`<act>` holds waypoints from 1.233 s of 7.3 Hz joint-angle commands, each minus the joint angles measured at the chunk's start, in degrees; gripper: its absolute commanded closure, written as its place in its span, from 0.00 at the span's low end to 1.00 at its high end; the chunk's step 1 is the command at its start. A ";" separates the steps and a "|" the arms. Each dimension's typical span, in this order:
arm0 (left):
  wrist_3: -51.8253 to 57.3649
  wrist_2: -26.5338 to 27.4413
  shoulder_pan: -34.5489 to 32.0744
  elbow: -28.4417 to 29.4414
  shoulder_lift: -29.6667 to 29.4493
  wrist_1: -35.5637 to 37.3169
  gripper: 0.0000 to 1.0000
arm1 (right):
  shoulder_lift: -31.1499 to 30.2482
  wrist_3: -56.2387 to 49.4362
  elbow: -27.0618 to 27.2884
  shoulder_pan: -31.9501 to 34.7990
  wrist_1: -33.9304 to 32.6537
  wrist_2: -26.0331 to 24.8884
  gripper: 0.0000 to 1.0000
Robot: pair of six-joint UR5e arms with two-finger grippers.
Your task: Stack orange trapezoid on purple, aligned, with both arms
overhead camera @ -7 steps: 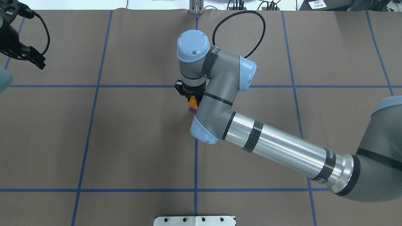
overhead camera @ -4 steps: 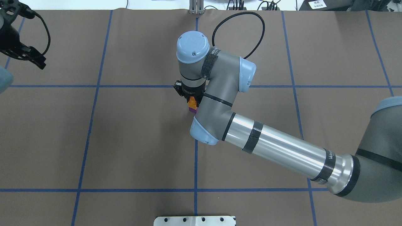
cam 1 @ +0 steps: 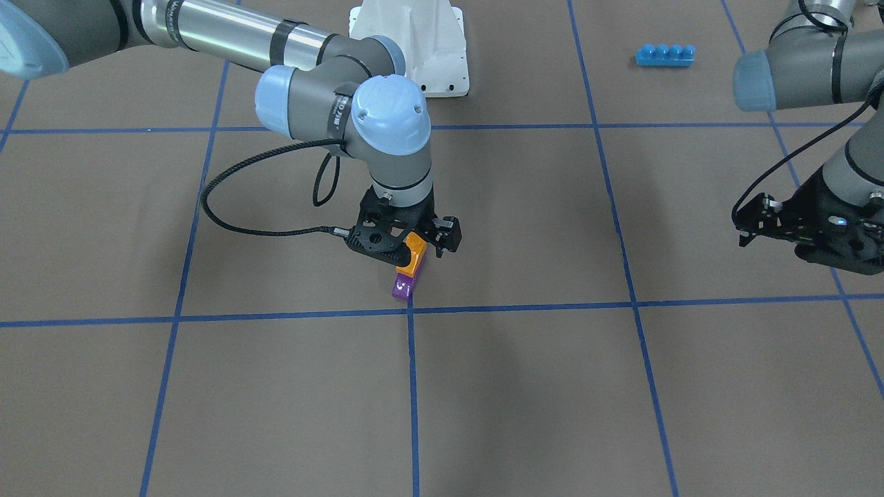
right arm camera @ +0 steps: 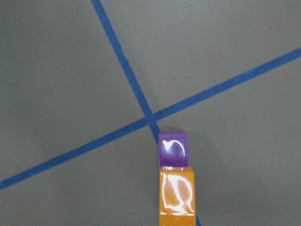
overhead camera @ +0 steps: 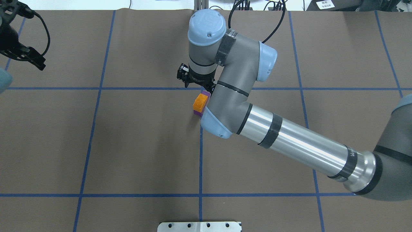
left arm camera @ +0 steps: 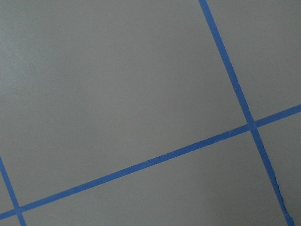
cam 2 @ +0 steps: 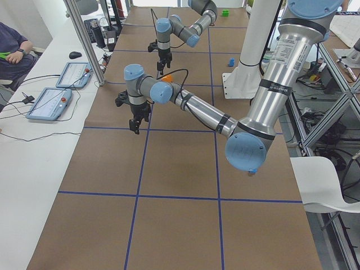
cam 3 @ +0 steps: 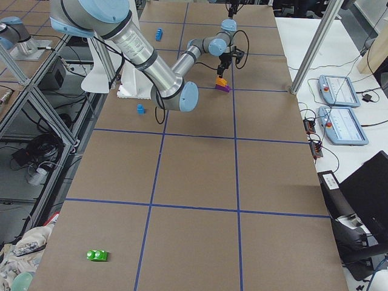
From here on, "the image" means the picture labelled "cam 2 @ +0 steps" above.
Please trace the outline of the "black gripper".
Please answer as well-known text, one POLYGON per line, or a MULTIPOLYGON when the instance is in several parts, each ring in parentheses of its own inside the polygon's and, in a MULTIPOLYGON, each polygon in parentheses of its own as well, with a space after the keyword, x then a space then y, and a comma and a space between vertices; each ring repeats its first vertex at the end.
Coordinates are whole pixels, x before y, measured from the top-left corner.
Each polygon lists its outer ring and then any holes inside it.
POLYGON ((166 61, 167 68, 171 67, 172 53, 170 49, 158 49, 158 55, 160 60, 157 62, 157 71, 160 75, 164 74, 164 63, 166 61))
MULTIPOLYGON (((130 104, 131 112, 134 118, 143 118, 145 122, 149 122, 151 117, 151 106, 150 103, 144 102, 140 105, 130 104)), ((129 129, 135 134, 140 133, 141 121, 139 119, 129 120, 129 129)))

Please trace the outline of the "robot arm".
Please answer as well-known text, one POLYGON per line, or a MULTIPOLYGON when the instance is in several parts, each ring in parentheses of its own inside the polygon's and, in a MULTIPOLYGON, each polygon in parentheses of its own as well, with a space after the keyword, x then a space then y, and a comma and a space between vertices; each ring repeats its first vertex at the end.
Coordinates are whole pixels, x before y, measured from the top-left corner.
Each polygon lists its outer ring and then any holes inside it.
POLYGON ((235 120, 177 83, 147 75, 139 64, 124 68, 124 102, 131 108, 130 129, 138 133, 148 121, 150 102, 172 102, 209 129, 227 137, 225 155, 235 168, 256 172, 276 136, 274 126, 304 62, 316 43, 323 42, 341 1, 289 1, 282 16, 276 49, 250 105, 247 116, 235 120))
POLYGON ((214 24, 218 17, 217 6, 211 0, 188 1, 188 5, 201 16, 192 25, 185 26, 178 15, 159 18, 156 21, 155 29, 157 39, 154 45, 159 55, 157 70, 160 74, 164 74, 165 67, 170 68, 172 61, 170 36, 172 34, 193 48, 199 42, 204 30, 211 24, 214 24))

